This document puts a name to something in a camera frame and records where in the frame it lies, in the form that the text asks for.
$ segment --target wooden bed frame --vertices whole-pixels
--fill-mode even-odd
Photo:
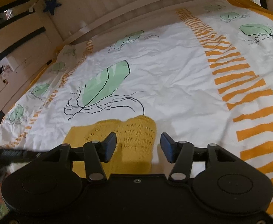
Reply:
[[[31,51],[31,56],[9,75],[8,84],[5,85],[0,79],[0,111],[8,112],[40,69],[54,56],[54,50],[57,46],[76,44],[166,10],[196,6],[212,0],[182,2],[181,0],[126,0],[122,2],[119,0],[89,0],[88,3],[84,3],[85,0],[74,0],[76,3],[82,3],[82,6],[88,8],[88,11],[93,11],[92,14],[84,13],[83,10],[74,13],[71,1],[73,0],[59,0],[63,6],[51,17],[42,13],[44,6],[40,0],[34,7],[35,13],[0,29],[0,41],[4,40],[3,43],[0,43],[0,53],[2,53],[7,46],[13,45],[23,36],[34,32],[36,28],[45,28],[45,31],[35,37],[33,42],[26,42],[17,48],[18,55]],[[268,9],[273,11],[273,0],[266,1]],[[80,21],[82,19],[86,20],[83,26]]]

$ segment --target yellow cloth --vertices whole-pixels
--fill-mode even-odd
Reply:
[[[69,143],[71,147],[82,147],[90,141],[104,140],[110,132],[117,134],[117,147],[110,162],[102,163],[106,176],[109,177],[111,173],[149,173],[156,136],[156,124],[149,117],[137,116],[125,122],[111,119],[72,127],[64,143]],[[73,171],[80,177],[86,177],[83,162],[74,162]]]
[[[273,21],[273,12],[272,11],[263,8],[250,0],[227,0],[227,1],[230,4],[232,4],[233,6],[248,8],[251,11],[261,14]]]

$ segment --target bed sheet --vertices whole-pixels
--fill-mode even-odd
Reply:
[[[65,46],[6,115],[0,147],[49,150],[72,126],[146,115],[157,125],[152,172],[172,167],[158,145],[167,132],[217,143],[273,182],[273,20],[216,0],[140,24]]]

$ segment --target blue star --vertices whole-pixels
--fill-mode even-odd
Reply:
[[[51,0],[51,1],[44,0],[44,2],[46,4],[46,7],[43,10],[43,12],[45,13],[45,12],[49,11],[52,16],[55,14],[55,8],[62,5],[60,3],[57,3],[57,0]]]

